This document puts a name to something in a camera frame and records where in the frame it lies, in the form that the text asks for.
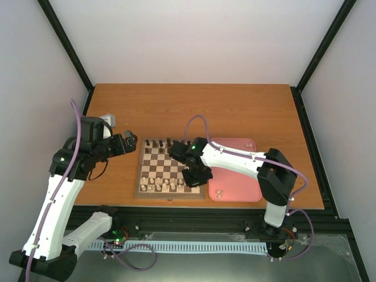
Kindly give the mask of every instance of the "wooden chessboard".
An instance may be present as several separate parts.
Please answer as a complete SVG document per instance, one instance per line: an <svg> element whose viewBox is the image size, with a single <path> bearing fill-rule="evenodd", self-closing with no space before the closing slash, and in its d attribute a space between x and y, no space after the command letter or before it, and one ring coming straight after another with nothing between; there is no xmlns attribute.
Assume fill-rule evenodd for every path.
<svg viewBox="0 0 376 282"><path fill-rule="evenodd" d="M169 156L167 138L144 138L141 144L140 162L137 170L135 197L165 199L203 199L203 187L185 184L182 170L184 164Z"/></svg>

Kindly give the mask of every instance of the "white wall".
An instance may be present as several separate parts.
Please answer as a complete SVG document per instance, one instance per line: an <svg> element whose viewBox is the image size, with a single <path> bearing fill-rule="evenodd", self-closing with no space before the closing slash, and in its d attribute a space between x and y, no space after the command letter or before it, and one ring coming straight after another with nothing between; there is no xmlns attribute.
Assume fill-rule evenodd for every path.
<svg viewBox="0 0 376 282"><path fill-rule="evenodd" d="M343 0L52 0L94 83L296 85Z"/></svg>
<svg viewBox="0 0 376 282"><path fill-rule="evenodd" d="M37 1L0 4L0 275L36 222L53 154L75 131L69 105L87 91Z"/></svg>
<svg viewBox="0 0 376 282"><path fill-rule="evenodd" d="M376 2L358 1L303 92L340 211L376 281Z"/></svg>

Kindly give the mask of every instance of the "black vertical post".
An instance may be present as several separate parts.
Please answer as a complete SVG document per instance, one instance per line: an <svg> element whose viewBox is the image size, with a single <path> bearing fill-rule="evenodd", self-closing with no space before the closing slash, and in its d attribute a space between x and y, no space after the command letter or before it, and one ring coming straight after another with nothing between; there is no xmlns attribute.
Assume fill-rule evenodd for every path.
<svg viewBox="0 0 376 282"><path fill-rule="evenodd" d="M296 86L298 93L301 93L304 87L307 85L313 72L316 70L318 64L320 63L320 60L323 58L326 50L330 46L330 43L333 41L335 35L340 30L341 25L344 23L347 15L350 13L356 1L357 0L345 0L343 2L340 10L338 11L327 33L325 34L323 41L321 41L315 55L313 56L310 64L308 65L298 85Z"/></svg>
<svg viewBox="0 0 376 282"><path fill-rule="evenodd" d="M71 42L69 41L66 33L61 25L58 17L56 16L51 3L48 0L38 0L42 10L44 11L49 23L51 24L53 30L55 31L56 35L58 36L61 44L63 45L66 53L68 54L69 58L71 59L78 75L80 76L83 84L85 85L86 89L90 92L93 90L93 85L85 72Z"/></svg>

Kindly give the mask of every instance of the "white perforated rail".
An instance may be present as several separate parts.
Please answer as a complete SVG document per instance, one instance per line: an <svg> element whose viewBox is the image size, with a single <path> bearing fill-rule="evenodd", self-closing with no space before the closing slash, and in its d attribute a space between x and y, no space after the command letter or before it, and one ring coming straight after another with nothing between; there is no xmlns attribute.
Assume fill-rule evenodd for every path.
<svg viewBox="0 0 376 282"><path fill-rule="evenodd" d="M267 253L266 243L251 242L188 242L188 241L134 241L125 242L123 246L114 246L114 250L122 251L135 244L148 244L156 253L169 254L258 254L265 256ZM103 250L105 244L101 240L95 240L86 250ZM145 247L137 247L130 251L149 252Z"/></svg>

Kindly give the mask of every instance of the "black metal frame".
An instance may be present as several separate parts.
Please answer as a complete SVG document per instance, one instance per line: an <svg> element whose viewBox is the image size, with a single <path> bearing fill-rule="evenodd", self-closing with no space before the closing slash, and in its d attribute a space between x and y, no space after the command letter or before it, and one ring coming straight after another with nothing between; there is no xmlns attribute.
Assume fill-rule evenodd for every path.
<svg viewBox="0 0 376 282"><path fill-rule="evenodd" d="M77 73L88 90L88 98L83 110L87 114L90 101L94 92L89 77L87 76L80 60L75 53L62 25L59 22L48 0L38 0L44 13L49 19L53 29L60 39L65 51L75 66ZM310 153L321 197L324 202L324 210L307 210L311 217L315 232L318 234L345 234L352 249L355 262L363 281L369 281L365 271L359 249L357 247L353 231L348 220L339 219L334 198L331 194L323 163L315 142L312 128L304 107L301 93L311 78L320 60L333 41L335 35L345 21L356 0L345 0L334 18L324 39L319 45L310 64L304 72L299 84L291 87L291 93L295 101L297 113ZM85 222L98 207L75 206L73 207L68 228L75 229ZM251 234L245 231L247 221L259 219L263 216L264 209L183 209L183 208L155 208L155 207L118 207L120 218L126 222L131 236L139 236L140 233L152 233L156 231L175 232L214 232L214 233L244 233L248 238ZM295 225L300 233L309 233L310 227L302 214L294 215Z"/></svg>

